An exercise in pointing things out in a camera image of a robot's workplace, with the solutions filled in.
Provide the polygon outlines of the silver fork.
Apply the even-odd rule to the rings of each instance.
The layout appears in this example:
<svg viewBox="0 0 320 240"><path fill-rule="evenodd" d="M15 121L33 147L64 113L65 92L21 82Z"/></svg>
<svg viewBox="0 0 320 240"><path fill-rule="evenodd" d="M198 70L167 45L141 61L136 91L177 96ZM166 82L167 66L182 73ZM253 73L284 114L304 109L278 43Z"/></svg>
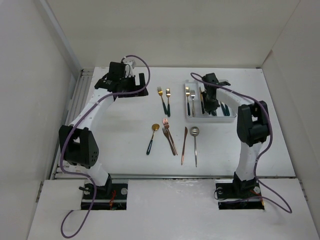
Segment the silver fork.
<svg viewBox="0 0 320 240"><path fill-rule="evenodd" d="M196 110L195 110L195 91L192 89L190 91L190 96L191 96L191 100L192 100L192 116L195 117L196 116Z"/></svg>

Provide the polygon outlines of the silver slotted spoon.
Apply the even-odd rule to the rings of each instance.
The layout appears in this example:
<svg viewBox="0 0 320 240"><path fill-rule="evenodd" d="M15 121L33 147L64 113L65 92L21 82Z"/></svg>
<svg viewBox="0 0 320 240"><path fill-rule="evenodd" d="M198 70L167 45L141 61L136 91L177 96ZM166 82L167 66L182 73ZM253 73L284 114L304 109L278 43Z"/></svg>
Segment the silver slotted spoon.
<svg viewBox="0 0 320 240"><path fill-rule="evenodd" d="M198 151L197 151L197 136L199 135L200 130L198 127L193 126L190 129L190 134L194 138L194 159L195 159L195 167L198 167Z"/></svg>

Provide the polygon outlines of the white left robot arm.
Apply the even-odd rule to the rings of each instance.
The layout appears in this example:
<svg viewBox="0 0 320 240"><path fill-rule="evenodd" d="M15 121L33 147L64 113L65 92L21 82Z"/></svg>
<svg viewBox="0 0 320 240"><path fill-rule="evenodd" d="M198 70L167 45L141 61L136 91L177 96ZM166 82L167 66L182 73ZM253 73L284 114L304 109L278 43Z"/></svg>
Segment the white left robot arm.
<svg viewBox="0 0 320 240"><path fill-rule="evenodd" d="M110 62L108 72L94 85L93 93L81 113L69 124L62 125L58 131L61 161L71 166L80 166L79 176L94 181L94 192L100 198L111 195L112 186L108 183L110 175L99 162L99 147L94 129L108 107L117 98L143 97L148 95L143 73L136 84L134 60L123 59Z"/></svg>

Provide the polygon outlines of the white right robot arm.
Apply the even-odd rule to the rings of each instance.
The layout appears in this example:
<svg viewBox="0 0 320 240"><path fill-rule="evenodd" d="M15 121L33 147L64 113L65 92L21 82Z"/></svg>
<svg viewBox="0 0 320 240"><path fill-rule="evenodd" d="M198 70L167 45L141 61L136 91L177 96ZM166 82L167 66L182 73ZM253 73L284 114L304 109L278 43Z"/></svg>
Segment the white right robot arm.
<svg viewBox="0 0 320 240"><path fill-rule="evenodd" d="M201 77L205 91L204 109L209 114L218 108L218 101L227 104L237 115L236 133L241 143L238 166L230 183L216 184L219 200L247 199L253 197L253 190L259 187L257 164L262 145L273 136L268 105L251 96L228 88L229 82L218 81L214 73Z"/></svg>

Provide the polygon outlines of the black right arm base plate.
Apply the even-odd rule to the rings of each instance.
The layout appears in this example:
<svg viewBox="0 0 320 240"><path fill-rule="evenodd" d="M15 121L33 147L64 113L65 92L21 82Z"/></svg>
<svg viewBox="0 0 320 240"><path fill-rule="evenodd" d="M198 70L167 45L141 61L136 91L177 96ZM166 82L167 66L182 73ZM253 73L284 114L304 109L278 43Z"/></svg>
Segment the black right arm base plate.
<svg viewBox="0 0 320 240"><path fill-rule="evenodd" d="M237 192L231 179L215 181L215 198L218 200L219 210L264 210L260 185Z"/></svg>

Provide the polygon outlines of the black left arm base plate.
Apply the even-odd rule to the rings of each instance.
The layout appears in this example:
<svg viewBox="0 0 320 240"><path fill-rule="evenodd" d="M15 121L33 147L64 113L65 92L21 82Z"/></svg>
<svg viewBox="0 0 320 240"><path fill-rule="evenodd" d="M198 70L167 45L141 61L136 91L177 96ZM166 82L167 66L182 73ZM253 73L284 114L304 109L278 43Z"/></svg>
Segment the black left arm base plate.
<svg viewBox="0 0 320 240"><path fill-rule="evenodd" d="M86 183L78 188L82 191L81 210L88 210L94 196L94 186ZM92 210L126 210L128 196L128 183L112 183L109 181L105 186L96 187L96 196Z"/></svg>

